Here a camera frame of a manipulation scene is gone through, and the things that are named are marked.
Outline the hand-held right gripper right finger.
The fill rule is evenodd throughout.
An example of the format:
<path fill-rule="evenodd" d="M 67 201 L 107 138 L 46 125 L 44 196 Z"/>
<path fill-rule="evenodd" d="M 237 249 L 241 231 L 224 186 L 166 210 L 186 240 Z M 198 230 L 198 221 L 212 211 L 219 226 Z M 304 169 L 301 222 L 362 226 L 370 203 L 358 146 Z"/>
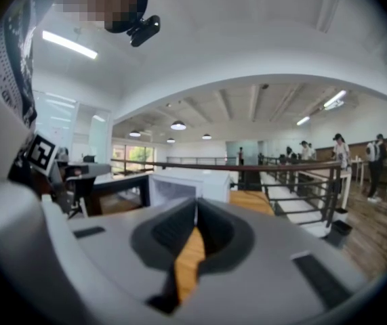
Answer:
<path fill-rule="evenodd" d="M 340 251 L 286 219 L 200 199 L 206 258 L 185 312 L 327 312 L 366 284 Z"/>

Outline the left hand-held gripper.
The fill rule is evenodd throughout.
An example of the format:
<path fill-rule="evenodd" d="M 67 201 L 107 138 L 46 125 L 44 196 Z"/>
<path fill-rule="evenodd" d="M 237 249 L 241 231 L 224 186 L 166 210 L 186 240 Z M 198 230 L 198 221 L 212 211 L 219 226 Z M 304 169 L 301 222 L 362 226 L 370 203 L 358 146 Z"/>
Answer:
<path fill-rule="evenodd" d="M 33 135 L 33 140 L 26 151 L 26 159 L 31 167 L 50 181 L 67 181 L 95 179 L 111 172 L 109 164 L 83 162 L 69 164 L 67 147 L 60 147 L 40 133 Z"/>

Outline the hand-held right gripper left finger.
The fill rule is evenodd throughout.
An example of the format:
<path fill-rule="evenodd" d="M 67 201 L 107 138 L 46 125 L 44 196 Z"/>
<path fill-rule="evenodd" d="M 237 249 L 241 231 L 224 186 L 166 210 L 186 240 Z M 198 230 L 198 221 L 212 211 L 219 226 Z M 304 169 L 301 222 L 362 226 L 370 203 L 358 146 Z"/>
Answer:
<path fill-rule="evenodd" d="M 45 219 L 61 266 L 85 300 L 125 297 L 172 313 L 197 288 L 193 198 L 101 217 Z"/>

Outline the white microwave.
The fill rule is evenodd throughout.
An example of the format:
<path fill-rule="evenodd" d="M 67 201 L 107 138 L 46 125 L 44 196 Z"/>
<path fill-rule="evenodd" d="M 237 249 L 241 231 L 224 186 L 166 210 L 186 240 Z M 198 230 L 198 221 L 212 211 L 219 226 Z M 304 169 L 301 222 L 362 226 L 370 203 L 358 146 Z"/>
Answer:
<path fill-rule="evenodd" d="M 230 173 L 169 168 L 112 179 L 99 177 L 85 198 L 89 216 L 112 215 L 159 206 L 183 198 L 230 200 Z"/>

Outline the large window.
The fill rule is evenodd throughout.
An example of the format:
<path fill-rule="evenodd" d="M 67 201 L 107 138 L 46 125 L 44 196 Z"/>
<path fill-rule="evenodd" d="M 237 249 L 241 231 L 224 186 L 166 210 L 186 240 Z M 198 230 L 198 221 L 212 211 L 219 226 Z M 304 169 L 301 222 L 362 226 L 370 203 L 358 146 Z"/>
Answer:
<path fill-rule="evenodd" d="M 128 176 L 154 171 L 155 149 L 144 146 L 113 146 L 111 167 L 114 175 Z"/>

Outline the black trash bin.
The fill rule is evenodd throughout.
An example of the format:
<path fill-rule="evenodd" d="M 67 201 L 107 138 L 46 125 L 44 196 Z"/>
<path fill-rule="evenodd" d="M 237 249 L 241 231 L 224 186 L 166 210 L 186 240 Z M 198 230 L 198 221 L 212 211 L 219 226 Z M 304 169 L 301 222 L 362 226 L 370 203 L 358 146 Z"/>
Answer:
<path fill-rule="evenodd" d="M 352 226 L 347 224 L 344 221 L 334 221 L 331 224 L 331 230 L 329 235 L 326 238 L 326 241 L 330 243 L 330 245 L 342 249 L 348 240 L 349 235 L 352 232 Z"/>

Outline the black patterned shirt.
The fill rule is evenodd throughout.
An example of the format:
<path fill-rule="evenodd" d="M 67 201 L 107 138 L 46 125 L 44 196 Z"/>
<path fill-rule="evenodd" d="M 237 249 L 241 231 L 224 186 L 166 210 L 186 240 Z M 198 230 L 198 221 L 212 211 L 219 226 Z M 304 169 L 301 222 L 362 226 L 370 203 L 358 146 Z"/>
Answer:
<path fill-rule="evenodd" d="M 37 120 L 32 89 L 37 20 L 37 0 L 15 0 L 0 21 L 0 98 L 31 130 Z"/>

